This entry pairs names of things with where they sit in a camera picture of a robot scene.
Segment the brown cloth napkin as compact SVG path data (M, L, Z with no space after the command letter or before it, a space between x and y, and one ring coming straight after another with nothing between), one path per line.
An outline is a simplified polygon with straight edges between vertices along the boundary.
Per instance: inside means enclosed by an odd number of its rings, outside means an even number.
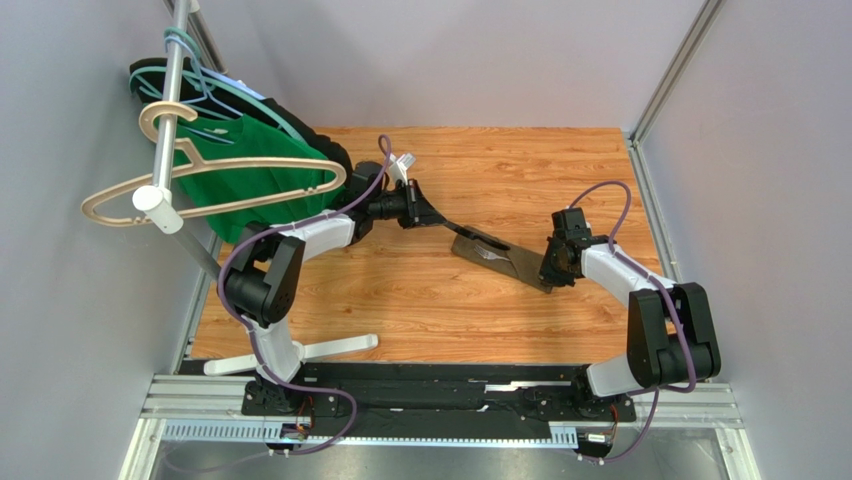
M464 237L456 235L454 242L451 246L451 252L462 259L470 261L481 267L488 268L501 275L515 279L546 294L550 294L552 292L553 287L546 285L539 278L539 270L543 262L543 255L541 253L506 242L497 237L493 237L482 232L477 233L484 234L488 237L494 238L502 243L505 243L510 246L510 249L508 251L497 250L478 241L468 240ZM509 258L509 261L484 260L474 251L475 245L480 245L490 251L505 255Z

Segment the silver fork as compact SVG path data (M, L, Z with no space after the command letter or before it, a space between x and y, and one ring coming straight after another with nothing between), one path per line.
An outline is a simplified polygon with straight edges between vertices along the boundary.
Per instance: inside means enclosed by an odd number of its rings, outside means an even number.
M493 251L490 251L490 250L488 250L488 249L486 249L486 248L484 248L480 245L475 245L474 251L480 257L482 257L484 260L488 260L488 261L496 261L496 260L509 261L509 258L507 256L501 255L501 254L493 252Z

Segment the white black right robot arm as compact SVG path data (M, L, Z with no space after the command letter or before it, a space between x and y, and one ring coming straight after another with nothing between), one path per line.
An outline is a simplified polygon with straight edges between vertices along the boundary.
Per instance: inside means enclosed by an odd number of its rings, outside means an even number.
M586 404L657 388L690 391L719 375L721 353L707 291L652 272L607 235L592 233L580 208L551 216L553 233L539 270L543 283L588 279L627 310L626 350L582 368L577 389Z

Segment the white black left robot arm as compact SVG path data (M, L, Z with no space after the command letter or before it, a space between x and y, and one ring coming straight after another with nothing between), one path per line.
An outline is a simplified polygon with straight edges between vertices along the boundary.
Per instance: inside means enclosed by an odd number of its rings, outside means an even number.
M302 266L326 252L354 245L373 229L375 221L395 220L401 228L442 226L445 218L425 199L408 171L411 153L391 156L387 167L374 162L357 165L350 185L354 207L330 211L308 225L276 232L251 225L242 238L266 236L241 250L224 268L226 301L247 322L253 354L211 360L208 376L255 371L270 382L290 382L309 360L376 348L375 334L304 345L293 339L288 315L294 304Z

